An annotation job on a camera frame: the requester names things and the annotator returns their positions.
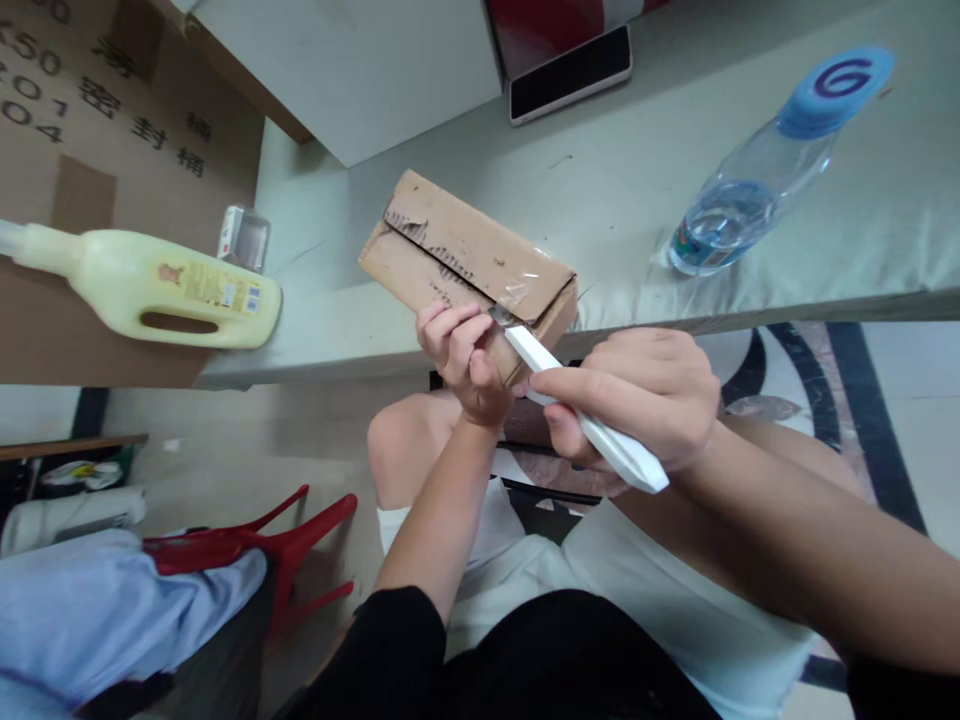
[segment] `plastic water bottle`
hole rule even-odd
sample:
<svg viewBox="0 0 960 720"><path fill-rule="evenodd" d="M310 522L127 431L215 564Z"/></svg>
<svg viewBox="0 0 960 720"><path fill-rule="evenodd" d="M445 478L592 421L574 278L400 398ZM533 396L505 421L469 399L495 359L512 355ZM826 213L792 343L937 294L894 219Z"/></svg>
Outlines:
<svg viewBox="0 0 960 720"><path fill-rule="evenodd" d="M673 266L713 275L776 227L830 164L840 129L883 87L894 56L879 47L836 55L810 73L779 115L724 160L670 241Z"/></svg>

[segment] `white utility knife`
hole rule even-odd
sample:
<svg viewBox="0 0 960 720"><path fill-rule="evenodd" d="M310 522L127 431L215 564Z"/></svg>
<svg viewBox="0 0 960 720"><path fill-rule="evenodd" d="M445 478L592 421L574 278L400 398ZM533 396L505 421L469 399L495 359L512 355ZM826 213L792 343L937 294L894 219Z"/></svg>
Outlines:
<svg viewBox="0 0 960 720"><path fill-rule="evenodd" d="M490 308L490 314L497 321L497 324L503 328L507 341L520 354L524 362L530 366L531 370L543 372L550 368L562 367L550 351L534 337L527 326L509 310L501 305L495 305ZM541 405L556 402L553 398L547 398L534 392L529 393L527 397ZM648 493L658 493L670 484L660 461L639 441L619 430L614 430L595 417L580 412L576 408L574 410L577 417L580 418L583 434L587 436L597 452L610 463L617 475L627 483Z"/></svg>

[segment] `water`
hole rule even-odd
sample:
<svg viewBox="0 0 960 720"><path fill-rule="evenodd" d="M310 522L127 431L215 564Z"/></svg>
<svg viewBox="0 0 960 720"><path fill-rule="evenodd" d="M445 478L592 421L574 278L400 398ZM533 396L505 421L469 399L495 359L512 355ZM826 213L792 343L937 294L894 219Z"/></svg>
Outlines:
<svg viewBox="0 0 960 720"><path fill-rule="evenodd" d="M687 275L713 275L773 229L776 209L774 194L755 182L702 192L670 241L670 262Z"/></svg>

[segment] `finger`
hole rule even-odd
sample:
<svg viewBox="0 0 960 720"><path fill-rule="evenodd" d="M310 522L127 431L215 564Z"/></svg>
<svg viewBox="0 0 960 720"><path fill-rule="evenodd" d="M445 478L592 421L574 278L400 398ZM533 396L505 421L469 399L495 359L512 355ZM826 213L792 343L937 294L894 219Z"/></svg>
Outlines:
<svg viewBox="0 0 960 720"><path fill-rule="evenodd" d="M476 303L458 305L449 310L444 310L423 329L423 335L426 341L424 349L439 367L447 364L447 346L450 342L450 333L452 333L460 323L473 317L478 312L480 312L480 306Z"/></svg>
<svg viewBox="0 0 960 720"><path fill-rule="evenodd" d="M580 367L616 375L658 395L678 392L689 373L678 361L654 360L623 353L590 354Z"/></svg>
<svg viewBox="0 0 960 720"><path fill-rule="evenodd" d="M427 341L423 335L424 328L433 320L437 315L442 313L446 309L446 305L443 300L434 300L432 303L427 305L423 310L417 313L417 342L420 343L420 347L424 350L427 349Z"/></svg>
<svg viewBox="0 0 960 720"><path fill-rule="evenodd" d="M693 337L667 328L633 328L613 333L597 345L591 354L629 354L657 360L683 357L695 347Z"/></svg>
<svg viewBox="0 0 960 720"><path fill-rule="evenodd" d="M470 318L451 333L445 374L449 373L452 378L466 379L470 355L477 341L493 323L494 320L490 315L482 313Z"/></svg>
<svg viewBox="0 0 960 720"><path fill-rule="evenodd" d="M655 445L675 432L667 425L673 401L601 370L553 368L533 375L530 385L640 442Z"/></svg>
<svg viewBox="0 0 960 720"><path fill-rule="evenodd" d="M474 350L470 354L470 382L485 390L501 390L500 373L496 365L484 350Z"/></svg>
<svg viewBox="0 0 960 720"><path fill-rule="evenodd" d="M543 417L550 429L550 442L560 457L583 467L600 464L604 465L603 469L609 467L583 434L580 420L573 410L566 405L555 403L543 409Z"/></svg>
<svg viewBox="0 0 960 720"><path fill-rule="evenodd" d="M513 396L518 399L522 397L526 397L527 393L530 392L529 378L527 380L522 380L521 382L518 382L516 385L510 388L510 392L512 392Z"/></svg>

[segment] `hand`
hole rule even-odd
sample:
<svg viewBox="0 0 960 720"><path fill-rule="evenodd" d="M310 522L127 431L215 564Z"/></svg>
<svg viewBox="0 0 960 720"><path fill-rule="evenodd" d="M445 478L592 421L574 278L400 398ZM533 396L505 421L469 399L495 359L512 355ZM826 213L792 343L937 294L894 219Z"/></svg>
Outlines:
<svg viewBox="0 0 960 720"><path fill-rule="evenodd" d="M720 381L693 338L661 328L614 333L581 367L537 373L530 384L562 403L544 408L550 439L560 455L585 467L601 458L567 406L635 437L673 471L707 446L720 397ZM598 469L610 469L604 465Z"/></svg>
<svg viewBox="0 0 960 720"><path fill-rule="evenodd" d="M499 430L513 407L490 356L478 345L496 324L471 303L449 310L437 300L417 314L417 340L463 407L463 418Z"/></svg>

